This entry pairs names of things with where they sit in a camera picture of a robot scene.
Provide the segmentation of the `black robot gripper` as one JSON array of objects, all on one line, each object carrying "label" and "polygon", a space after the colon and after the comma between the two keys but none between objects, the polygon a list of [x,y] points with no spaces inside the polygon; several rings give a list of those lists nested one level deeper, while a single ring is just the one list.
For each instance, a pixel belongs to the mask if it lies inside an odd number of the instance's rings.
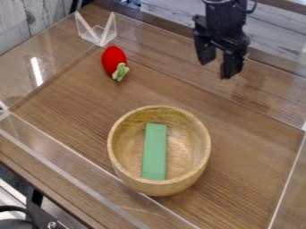
[{"label": "black robot gripper", "polygon": [[247,0],[201,0],[204,15],[193,15],[193,39],[201,65],[216,58],[216,48],[223,50],[220,77],[228,80],[243,69],[249,39],[243,32],[245,15],[251,12]]}]

